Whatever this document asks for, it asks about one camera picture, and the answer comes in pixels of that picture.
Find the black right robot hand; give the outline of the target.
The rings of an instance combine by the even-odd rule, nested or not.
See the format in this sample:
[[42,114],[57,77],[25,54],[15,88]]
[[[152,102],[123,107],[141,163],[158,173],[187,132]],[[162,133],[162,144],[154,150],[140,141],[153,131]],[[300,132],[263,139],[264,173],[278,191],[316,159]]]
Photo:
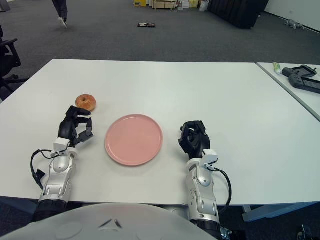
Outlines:
[[200,120],[187,121],[180,127],[178,143],[189,159],[200,158],[204,149],[210,149],[210,138],[205,125]]

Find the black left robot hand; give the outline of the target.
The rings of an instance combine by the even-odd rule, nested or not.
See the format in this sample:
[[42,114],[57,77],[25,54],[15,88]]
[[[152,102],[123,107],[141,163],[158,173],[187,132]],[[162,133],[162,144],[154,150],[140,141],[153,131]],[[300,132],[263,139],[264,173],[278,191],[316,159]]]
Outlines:
[[[86,118],[84,116],[90,116],[89,110],[70,106],[65,114],[64,120],[59,125],[58,137],[69,140],[69,147],[74,148],[79,143],[84,143],[92,138],[93,124],[92,118]],[[77,133],[76,128],[80,124],[86,124],[86,130],[81,133]]]

